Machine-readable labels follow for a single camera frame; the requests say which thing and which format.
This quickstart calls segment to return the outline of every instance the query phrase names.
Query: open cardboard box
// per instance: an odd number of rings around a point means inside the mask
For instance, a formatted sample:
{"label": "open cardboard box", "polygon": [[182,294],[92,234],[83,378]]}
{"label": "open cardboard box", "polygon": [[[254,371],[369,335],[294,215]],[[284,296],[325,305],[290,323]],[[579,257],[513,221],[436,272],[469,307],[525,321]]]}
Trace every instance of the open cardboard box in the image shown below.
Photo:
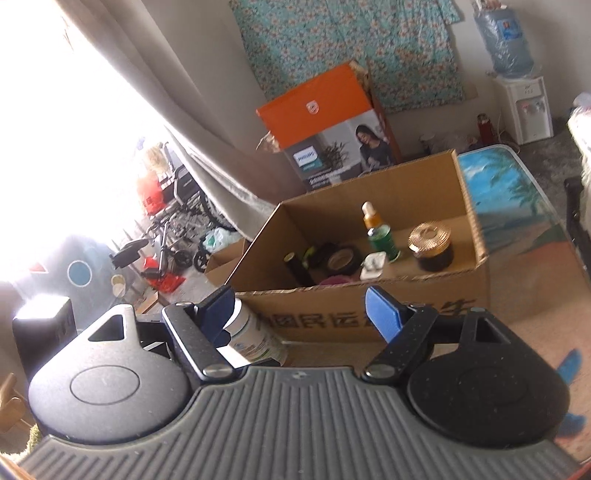
{"label": "open cardboard box", "polygon": [[[371,252],[361,212],[367,201],[390,224],[401,258],[378,281],[297,288],[282,261],[289,252],[302,255],[310,245],[325,242]],[[438,273],[420,270],[407,246],[410,230],[430,220],[452,230],[454,261]],[[228,283],[280,337],[295,342],[288,364],[362,366],[384,346],[365,314],[369,285],[380,285],[400,301],[432,304],[443,313],[488,307],[486,259],[457,157],[448,151],[282,202]]]}
{"label": "open cardboard box", "polygon": [[207,279],[216,287],[224,285],[247,248],[248,242],[242,238],[238,242],[212,253],[204,272]]}

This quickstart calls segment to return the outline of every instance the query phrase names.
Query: roll of tape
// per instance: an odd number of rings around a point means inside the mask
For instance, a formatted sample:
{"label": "roll of tape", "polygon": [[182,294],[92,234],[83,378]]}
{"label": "roll of tape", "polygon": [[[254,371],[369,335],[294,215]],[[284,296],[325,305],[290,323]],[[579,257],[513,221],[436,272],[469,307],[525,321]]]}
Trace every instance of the roll of tape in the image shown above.
{"label": "roll of tape", "polygon": [[326,260],[324,268],[330,276],[352,275],[361,266],[361,254],[353,245],[338,247]]}

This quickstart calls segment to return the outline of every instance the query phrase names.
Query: wall hanging fabric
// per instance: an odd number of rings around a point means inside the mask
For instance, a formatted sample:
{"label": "wall hanging fabric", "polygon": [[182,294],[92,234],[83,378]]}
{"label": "wall hanging fabric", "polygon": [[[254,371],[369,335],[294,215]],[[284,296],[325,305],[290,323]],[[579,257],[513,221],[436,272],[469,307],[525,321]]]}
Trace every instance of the wall hanging fabric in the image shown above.
{"label": "wall hanging fabric", "polygon": [[231,0],[230,6],[269,100],[351,59],[370,68],[388,112],[464,99],[447,31],[460,20],[452,0]]}

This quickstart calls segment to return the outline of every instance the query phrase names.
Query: orange product box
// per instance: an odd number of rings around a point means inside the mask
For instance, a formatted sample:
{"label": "orange product box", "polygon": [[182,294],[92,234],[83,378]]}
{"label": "orange product box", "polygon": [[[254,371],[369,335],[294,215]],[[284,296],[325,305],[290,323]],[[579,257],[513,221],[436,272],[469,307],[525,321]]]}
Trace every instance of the orange product box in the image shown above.
{"label": "orange product box", "polygon": [[260,107],[259,117],[309,190],[402,162],[369,72],[342,64]]}

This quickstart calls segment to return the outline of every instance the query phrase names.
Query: brown glass jar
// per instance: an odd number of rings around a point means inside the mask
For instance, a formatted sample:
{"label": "brown glass jar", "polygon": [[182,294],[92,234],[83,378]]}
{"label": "brown glass jar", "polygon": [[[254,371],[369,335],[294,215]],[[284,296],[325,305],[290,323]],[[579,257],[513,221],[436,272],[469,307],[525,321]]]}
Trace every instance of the brown glass jar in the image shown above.
{"label": "brown glass jar", "polygon": [[421,223],[408,237],[408,247],[419,267],[439,272],[452,264],[452,231],[439,222]]}

